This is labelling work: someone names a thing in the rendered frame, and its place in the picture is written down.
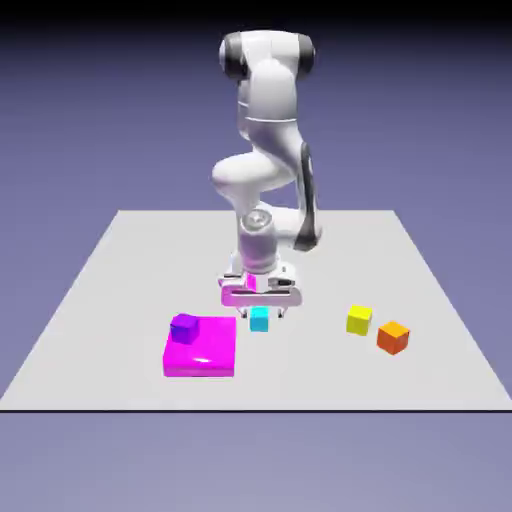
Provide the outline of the small orange cube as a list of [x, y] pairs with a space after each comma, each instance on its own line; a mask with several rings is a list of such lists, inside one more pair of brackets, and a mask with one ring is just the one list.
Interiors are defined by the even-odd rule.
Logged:
[[409, 342], [410, 330], [395, 322], [390, 321], [380, 326], [377, 332], [377, 346], [391, 355], [403, 351]]

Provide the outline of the large magenta box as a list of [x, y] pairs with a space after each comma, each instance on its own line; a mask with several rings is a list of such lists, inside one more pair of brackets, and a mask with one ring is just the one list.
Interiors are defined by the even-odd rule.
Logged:
[[235, 317], [198, 316], [199, 335], [190, 345], [169, 336], [162, 356], [166, 377], [233, 377], [237, 325]]

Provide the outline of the small yellow cube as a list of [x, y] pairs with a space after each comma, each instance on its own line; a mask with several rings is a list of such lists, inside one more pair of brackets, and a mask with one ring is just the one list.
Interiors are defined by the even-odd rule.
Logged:
[[372, 320], [372, 314], [371, 308], [352, 305], [347, 315], [346, 332], [366, 336]]

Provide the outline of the small purple cube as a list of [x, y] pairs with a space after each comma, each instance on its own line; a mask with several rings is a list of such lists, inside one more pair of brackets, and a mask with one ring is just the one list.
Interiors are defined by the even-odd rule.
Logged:
[[199, 335], [200, 320], [198, 316], [179, 313], [170, 323], [170, 339], [174, 343], [192, 344]]

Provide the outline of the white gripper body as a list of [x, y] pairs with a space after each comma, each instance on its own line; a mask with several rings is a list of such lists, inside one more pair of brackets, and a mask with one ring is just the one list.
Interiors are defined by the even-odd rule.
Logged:
[[302, 294], [296, 286], [270, 287], [264, 291], [253, 291], [239, 284], [221, 286], [221, 303], [229, 307], [297, 307], [302, 304]]

